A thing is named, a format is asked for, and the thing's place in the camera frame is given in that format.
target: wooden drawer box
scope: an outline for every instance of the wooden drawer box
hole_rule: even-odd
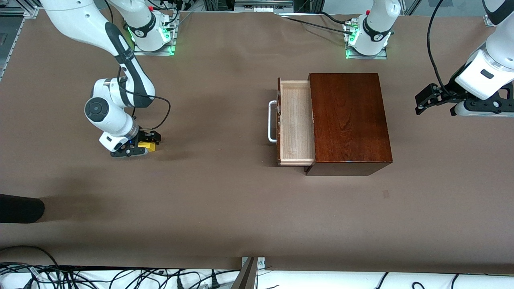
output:
[[[279,78],[277,96],[280,166],[304,166],[307,175],[370,175],[393,162],[378,74]]]

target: green light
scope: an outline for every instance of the green light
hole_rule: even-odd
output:
[[[168,47],[168,53],[170,54],[170,56],[175,55],[175,46],[174,45]]]

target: light wooden drawer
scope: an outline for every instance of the light wooden drawer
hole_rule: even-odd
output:
[[[279,78],[276,104],[279,166],[303,166],[307,175],[370,175],[392,163],[377,74]]]

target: drawer handle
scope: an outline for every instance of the drawer handle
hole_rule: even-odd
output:
[[[276,100],[272,100],[268,104],[268,140],[269,142],[277,142],[276,139],[271,138],[271,106],[277,104]]]

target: yellow block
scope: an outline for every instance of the yellow block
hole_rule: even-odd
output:
[[[155,152],[155,143],[140,141],[137,143],[138,148],[147,148],[149,152]]]

